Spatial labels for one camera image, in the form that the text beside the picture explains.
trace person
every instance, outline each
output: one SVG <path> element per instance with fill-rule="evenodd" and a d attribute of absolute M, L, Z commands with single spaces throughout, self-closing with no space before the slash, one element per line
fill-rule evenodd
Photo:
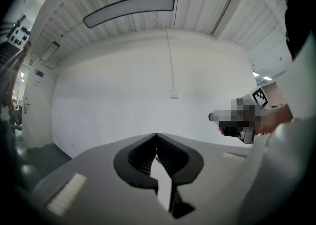
<path fill-rule="evenodd" d="M 12 109 L 15 110 L 17 107 L 17 101 L 16 100 L 12 100 Z"/>
<path fill-rule="evenodd" d="M 285 14 L 286 42 L 288 49 L 295 60 L 304 42 L 312 31 L 315 34 L 315 17 L 313 15 L 313 1 L 311 0 L 285 0 L 287 11 Z M 281 123 L 289 122 L 293 118 L 289 106 L 265 110 L 261 124 L 256 128 L 255 134 L 271 133 Z"/>
<path fill-rule="evenodd" d="M 22 107 L 23 107 L 23 98 L 19 100 L 18 108 L 17 108 L 17 110 L 20 111 L 21 115 L 22 115 Z"/>

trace ceiling light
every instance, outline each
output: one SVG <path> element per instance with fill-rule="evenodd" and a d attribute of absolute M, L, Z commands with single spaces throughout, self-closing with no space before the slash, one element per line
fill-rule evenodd
<path fill-rule="evenodd" d="M 41 59 L 43 61 L 47 61 L 58 50 L 58 48 L 60 48 L 60 45 L 56 41 L 53 41 Z"/>
<path fill-rule="evenodd" d="M 175 0 L 123 0 L 86 16 L 83 21 L 92 28 L 114 18 L 151 11 L 173 11 Z"/>
<path fill-rule="evenodd" d="M 270 78 L 270 77 L 263 77 L 263 79 L 266 79 L 268 81 L 272 80 L 272 78 Z"/>

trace hand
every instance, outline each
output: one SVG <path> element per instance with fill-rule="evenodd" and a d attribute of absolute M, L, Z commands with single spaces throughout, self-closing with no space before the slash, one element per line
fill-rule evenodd
<path fill-rule="evenodd" d="M 259 133 L 271 133 L 281 123 L 289 122 L 293 118 L 288 105 L 263 111 L 260 126 L 256 127 L 255 135 Z"/>

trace floor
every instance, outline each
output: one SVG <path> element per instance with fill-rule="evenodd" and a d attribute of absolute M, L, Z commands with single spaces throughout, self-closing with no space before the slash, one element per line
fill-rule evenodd
<path fill-rule="evenodd" d="M 26 149 L 23 132 L 18 130 L 16 131 L 15 148 L 24 188 L 28 192 L 31 192 L 42 178 L 71 160 L 54 144 L 42 148 Z"/>

